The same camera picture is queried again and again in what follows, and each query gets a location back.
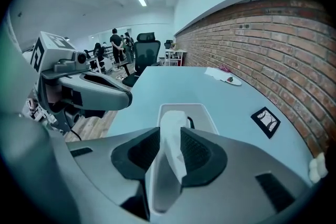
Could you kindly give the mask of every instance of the table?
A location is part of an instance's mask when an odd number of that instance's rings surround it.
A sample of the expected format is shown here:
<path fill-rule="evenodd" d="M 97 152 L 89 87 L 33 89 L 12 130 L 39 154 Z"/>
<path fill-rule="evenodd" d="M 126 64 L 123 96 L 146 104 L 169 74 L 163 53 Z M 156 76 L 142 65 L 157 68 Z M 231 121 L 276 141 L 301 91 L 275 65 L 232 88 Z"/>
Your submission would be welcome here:
<path fill-rule="evenodd" d="M 93 58 L 89 58 L 89 59 L 87 59 L 87 62 L 92 62 L 92 61 L 96 61 L 96 63 L 97 63 L 97 67 L 98 67 L 98 72 L 101 73 L 101 69 L 100 69 L 100 65 L 99 65 L 98 57 L 93 57 Z"/>
<path fill-rule="evenodd" d="M 171 62 L 178 62 L 178 61 L 181 61 L 181 64 L 180 66 L 182 66 L 182 60 L 183 60 L 183 54 L 186 54 L 187 52 L 185 50 L 172 50 L 172 49 L 166 49 L 165 52 L 168 52 L 168 58 L 166 57 L 166 54 L 165 54 L 165 59 L 164 61 L 165 62 L 168 62 L 168 66 L 170 66 L 170 63 Z M 178 59 L 174 59 L 174 58 L 170 58 L 170 53 L 171 52 L 178 52 L 178 53 L 181 53 L 181 58 L 178 58 Z"/>
<path fill-rule="evenodd" d="M 130 75 L 130 72 L 128 71 L 128 68 L 127 68 L 127 64 L 129 64 L 129 63 L 130 63 L 130 62 L 128 62 L 128 61 L 126 61 L 126 60 L 125 60 L 125 61 L 122 61 L 122 62 L 119 63 L 119 66 L 120 66 L 120 67 L 124 67 L 127 76 Z"/>
<path fill-rule="evenodd" d="M 147 67 L 132 88 L 132 104 L 117 113 L 107 136 L 155 127 L 160 105 L 201 103 L 220 135 L 258 146 L 298 174 L 307 184 L 312 155 L 284 114 L 245 81 L 241 86 L 217 81 L 203 67 Z M 250 116 L 266 106 L 281 121 L 272 137 Z"/>

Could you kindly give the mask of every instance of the red brick wall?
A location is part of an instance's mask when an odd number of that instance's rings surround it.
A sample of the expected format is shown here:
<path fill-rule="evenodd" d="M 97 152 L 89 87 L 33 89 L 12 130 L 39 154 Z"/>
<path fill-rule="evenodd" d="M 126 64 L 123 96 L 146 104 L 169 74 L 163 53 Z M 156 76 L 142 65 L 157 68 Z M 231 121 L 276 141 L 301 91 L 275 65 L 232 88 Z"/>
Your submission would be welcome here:
<path fill-rule="evenodd" d="M 187 66 L 229 66 L 286 115 L 315 156 L 336 138 L 335 40 L 319 0 L 236 4 L 176 37 Z"/>

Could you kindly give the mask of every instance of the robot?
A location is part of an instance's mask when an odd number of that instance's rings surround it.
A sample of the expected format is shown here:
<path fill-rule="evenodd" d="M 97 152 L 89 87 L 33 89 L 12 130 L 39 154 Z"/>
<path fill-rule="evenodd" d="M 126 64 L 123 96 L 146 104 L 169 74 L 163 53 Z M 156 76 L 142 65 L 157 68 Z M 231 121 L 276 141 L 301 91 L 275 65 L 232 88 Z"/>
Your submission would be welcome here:
<path fill-rule="evenodd" d="M 81 115 L 127 108 L 132 93 L 90 71 L 86 55 L 57 35 L 40 33 L 30 66 L 19 51 L 12 55 L 57 121 L 44 127 L 2 111 L 1 156 L 29 200 L 55 222 L 286 223 L 311 195 L 300 177 L 259 148 L 192 127 L 180 130 L 186 167 L 180 183 L 162 155 L 158 126 L 66 143 L 55 128 L 70 131 Z"/>

